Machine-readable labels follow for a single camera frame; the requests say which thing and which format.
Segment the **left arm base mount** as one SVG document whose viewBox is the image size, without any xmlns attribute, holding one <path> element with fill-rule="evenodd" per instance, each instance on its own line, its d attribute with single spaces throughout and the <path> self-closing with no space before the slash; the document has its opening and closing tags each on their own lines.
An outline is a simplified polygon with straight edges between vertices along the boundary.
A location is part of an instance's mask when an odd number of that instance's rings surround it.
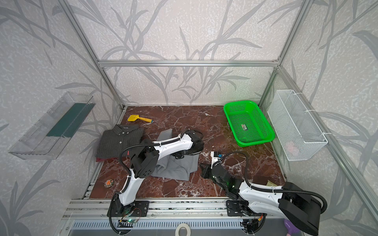
<svg viewBox="0 0 378 236">
<path fill-rule="evenodd" d="M 113 201 L 107 217 L 112 220 L 115 228 L 132 228 L 140 218 L 147 216 L 149 203 L 149 201 L 135 201 L 127 206 L 121 206 Z"/>
</svg>

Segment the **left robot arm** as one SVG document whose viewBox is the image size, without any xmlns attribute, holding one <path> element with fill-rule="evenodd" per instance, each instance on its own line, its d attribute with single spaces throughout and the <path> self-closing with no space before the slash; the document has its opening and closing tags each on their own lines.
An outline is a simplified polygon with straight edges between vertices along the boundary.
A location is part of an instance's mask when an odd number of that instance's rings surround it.
<svg viewBox="0 0 378 236">
<path fill-rule="evenodd" d="M 114 193 L 107 217 L 122 217 L 132 213 L 137 208 L 137 192 L 144 179 L 153 173 L 157 162 L 171 154 L 183 158 L 185 155 L 201 153 L 204 149 L 202 138 L 202 132 L 187 129 L 177 137 L 162 141 L 145 139 L 121 151 L 118 160 L 128 177 L 121 191 Z"/>
</svg>

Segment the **light grey long sleeve shirt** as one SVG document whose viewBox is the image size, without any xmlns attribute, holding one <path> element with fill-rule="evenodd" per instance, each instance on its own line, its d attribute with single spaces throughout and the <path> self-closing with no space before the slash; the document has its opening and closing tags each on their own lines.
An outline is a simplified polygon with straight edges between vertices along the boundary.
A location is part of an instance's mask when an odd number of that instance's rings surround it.
<svg viewBox="0 0 378 236">
<path fill-rule="evenodd" d="M 190 174 L 198 170 L 199 153 L 196 155 L 184 155 L 182 159 L 176 159 L 173 155 L 163 157 L 157 162 L 153 177 L 189 181 Z"/>
</svg>

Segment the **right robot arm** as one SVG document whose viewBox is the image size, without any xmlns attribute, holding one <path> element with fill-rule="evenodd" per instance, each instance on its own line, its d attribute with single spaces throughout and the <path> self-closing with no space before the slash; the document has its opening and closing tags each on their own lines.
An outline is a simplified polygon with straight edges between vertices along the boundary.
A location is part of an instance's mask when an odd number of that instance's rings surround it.
<svg viewBox="0 0 378 236">
<path fill-rule="evenodd" d="M 212 163 L 201 163 L 201 176 L 219 186 L 231 203 L 231 216 L 279 216 L 290 221 L 300 231 L 317 236 L 320 216 L 327 209 L 326 199 L 318 193 L 305 191 L 287 182 L 283 186 L 250 183 L 247 178 L 233 177 L 222 162 L 229 154 L 212 154 Z"/>
</svg>

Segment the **green plastic basket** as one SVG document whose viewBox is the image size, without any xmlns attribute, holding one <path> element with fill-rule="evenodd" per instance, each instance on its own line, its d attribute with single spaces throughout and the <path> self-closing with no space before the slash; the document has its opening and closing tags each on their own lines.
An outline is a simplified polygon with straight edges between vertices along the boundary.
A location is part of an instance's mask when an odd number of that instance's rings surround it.
<svg viewBox="0 0 378 236">
<path fill-rule="evenodd" d="M 275 139 L 273 128 L 255 102 L 229 102 L 224 105 L 223 110 L 238 146 L 255 146 Z M 245 124 L 248 130 L 243 130 L 242 124 Z"/>
</svg>

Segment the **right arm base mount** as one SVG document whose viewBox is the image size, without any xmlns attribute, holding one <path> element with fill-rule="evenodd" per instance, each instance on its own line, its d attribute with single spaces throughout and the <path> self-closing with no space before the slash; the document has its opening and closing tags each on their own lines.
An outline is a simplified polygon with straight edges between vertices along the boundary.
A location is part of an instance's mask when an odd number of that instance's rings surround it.
<svg viewBox="0 0 378 236">
<path fill-rule="evenodd" d="M 242 231 L 248 235 L 254 235 L 264 225 L 267 214 L 255 213 L 249 207 L 246 201 L 226 201 L 227 216 L 250 216 L 250 219 L 243 219 L 240 222 Z"/>
</svg>

